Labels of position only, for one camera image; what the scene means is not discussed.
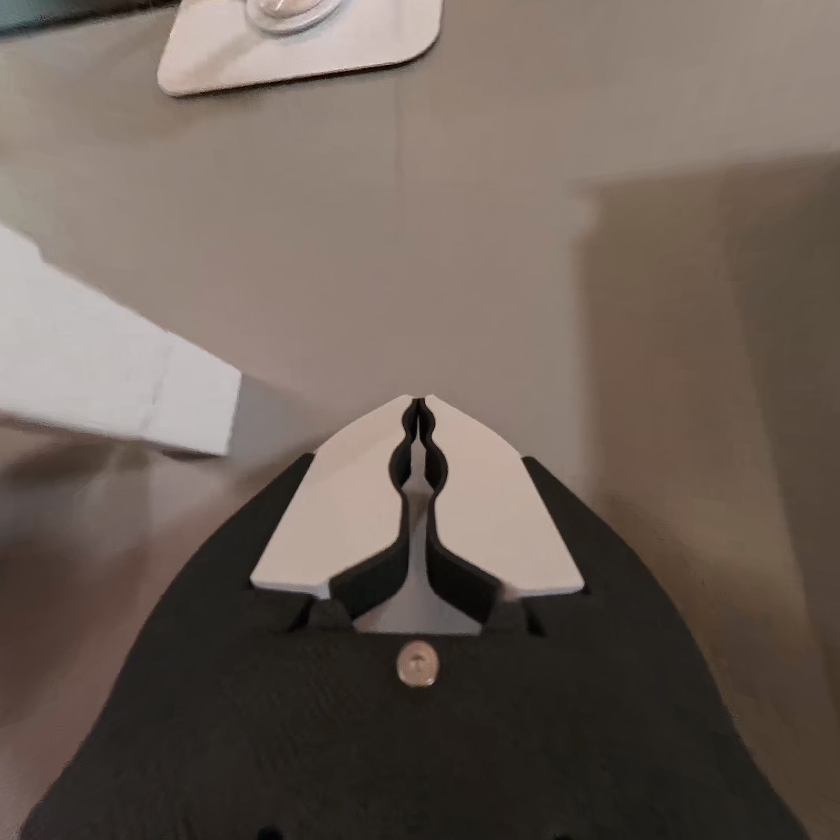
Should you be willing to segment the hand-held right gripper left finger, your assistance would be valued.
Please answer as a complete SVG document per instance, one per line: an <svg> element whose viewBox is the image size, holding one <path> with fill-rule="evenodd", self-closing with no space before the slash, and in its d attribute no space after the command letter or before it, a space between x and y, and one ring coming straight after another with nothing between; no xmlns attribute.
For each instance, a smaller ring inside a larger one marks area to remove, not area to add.
<svg viewBox="0 0 840 840"><path fill-rule="evenodd" d="M250 575L254 588L340 602L351 618L382 605L408 571L417 400L409 395L343 427L311 458Z"/></svg>

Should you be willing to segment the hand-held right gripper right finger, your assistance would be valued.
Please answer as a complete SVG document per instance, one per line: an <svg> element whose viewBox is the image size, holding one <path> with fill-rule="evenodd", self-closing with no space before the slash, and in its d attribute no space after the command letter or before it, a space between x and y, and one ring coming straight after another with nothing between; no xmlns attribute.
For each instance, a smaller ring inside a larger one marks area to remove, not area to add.
<svg viewBox="0 0 840 840"><path fill-rule="evenodd" d="M475 622L499 602L582 592L585 580L502 436L435 395L418 403L425 449L426 568L433 592Z"/></svg>

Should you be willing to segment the grey desk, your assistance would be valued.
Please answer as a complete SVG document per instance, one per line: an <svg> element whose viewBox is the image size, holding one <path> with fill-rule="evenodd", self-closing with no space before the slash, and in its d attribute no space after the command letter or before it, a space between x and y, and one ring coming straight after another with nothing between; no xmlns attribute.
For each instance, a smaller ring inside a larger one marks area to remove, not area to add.
<svg viewBox="0 0 840 840"><path fill-rule="evenodd" d="M2 41L2 226L244 374L228 458L2 428L2 838L230 514L401 394L536 457L838 838L838 2L446 2L171 99L174 10Z"/></svg>

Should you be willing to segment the white lamp base plate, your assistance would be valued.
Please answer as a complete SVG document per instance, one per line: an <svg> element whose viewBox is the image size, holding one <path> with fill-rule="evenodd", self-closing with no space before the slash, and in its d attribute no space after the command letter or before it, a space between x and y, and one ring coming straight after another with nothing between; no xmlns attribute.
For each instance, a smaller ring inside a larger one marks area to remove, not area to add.
<svg viewBox="0 0 840 840"><path fill-rule="evenodd" d="M179 98L405 65L428 52L443 1L186 1L157 70Z"/></svg>

